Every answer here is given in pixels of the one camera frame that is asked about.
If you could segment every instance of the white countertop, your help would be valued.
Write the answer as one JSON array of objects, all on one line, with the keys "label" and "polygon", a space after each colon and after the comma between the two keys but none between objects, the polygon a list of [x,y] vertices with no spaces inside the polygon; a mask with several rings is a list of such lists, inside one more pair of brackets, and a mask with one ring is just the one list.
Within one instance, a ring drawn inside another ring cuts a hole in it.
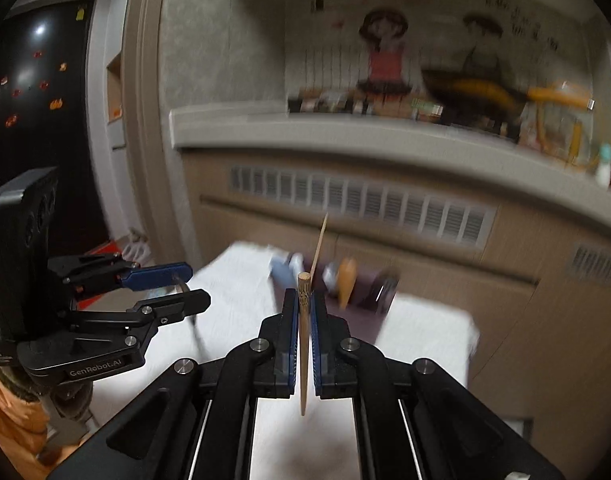
[{"label": "white countertop", "polygon": [[170,112],[173,147],[276,148],[392,160],[528,193],[611,228],[611,189],[539,153],[461,128],[342,114],[292,114],[283,102]]}]

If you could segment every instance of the orange sticker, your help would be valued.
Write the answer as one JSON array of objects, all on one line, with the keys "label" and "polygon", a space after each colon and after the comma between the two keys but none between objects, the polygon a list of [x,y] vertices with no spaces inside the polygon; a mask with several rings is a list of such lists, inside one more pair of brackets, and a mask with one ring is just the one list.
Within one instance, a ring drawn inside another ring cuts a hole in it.
[{"label": "orange sticker", "polygon": [[12,114],[10,117],[8,117],[6,119],[6,128],[10,128],[11,126],[14,126],[17,123],[18,119],[19,119],[19,115],[17,114]]}]

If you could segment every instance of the metal bolt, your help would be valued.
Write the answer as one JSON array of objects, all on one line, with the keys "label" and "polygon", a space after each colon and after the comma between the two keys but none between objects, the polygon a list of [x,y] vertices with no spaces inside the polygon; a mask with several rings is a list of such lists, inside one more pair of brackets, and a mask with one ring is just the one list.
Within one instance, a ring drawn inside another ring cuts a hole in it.
[{"label": "metal bolt", "polygon": [[347,352],[354,352],[355,350],[358,350],[360,346],[361,343],[359,343],[359,340],[353,337],[346,337],[341,342],[341,348],[343,348]]},{"label": "metal bolt", "polygon": [[194,362],[192,362],[192,359],[179,359],[174,364],[174,371],[177,372],[179,375],[189,374],[193,370],[193,368]]},{"label": "metal bolt", "polygon": [[269,347],[270,347],[269,341],[261,337],[250,341],[250,348],[254,350],[255,352],[266,351]]},{"label": "metal bolt", "polygon": [[414,367],[417,369],[417,371],[420,374],[423,375],[429,375],[434,373],[434,370],[437,369],[437,365],[434,364],[433,361],[430,361],[429,359],[417,359],[414,362]]}]

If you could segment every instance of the gray wall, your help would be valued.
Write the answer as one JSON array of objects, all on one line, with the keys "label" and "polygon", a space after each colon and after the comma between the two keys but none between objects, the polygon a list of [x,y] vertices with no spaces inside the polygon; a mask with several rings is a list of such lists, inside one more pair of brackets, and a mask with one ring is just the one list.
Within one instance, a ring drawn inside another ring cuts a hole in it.
[{"label": "gray wall", "polygon": [[188,262],[202,264],[181,157],[170,146],[172,108],[284,98],[284,0],[164,0],[159,36],[162,135]]}]

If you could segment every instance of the air vent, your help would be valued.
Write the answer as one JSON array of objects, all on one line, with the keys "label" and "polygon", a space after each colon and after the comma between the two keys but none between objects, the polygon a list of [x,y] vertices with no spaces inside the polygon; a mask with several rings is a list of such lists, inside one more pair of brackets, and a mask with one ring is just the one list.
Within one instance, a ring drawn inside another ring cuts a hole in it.
[{"label": "air vent", "polygon": [[572,274],[583,280],[592,280],[611,286],[611,254],[589,247],[579,246],[570,264]]},{"label": "air vent", "polygon": [[432,190],[304,170],[237,166],[230,171],[230,187],[333,215],[388,222],[408,233],[479,250],[485,247],[496,213],[493,207]]}]

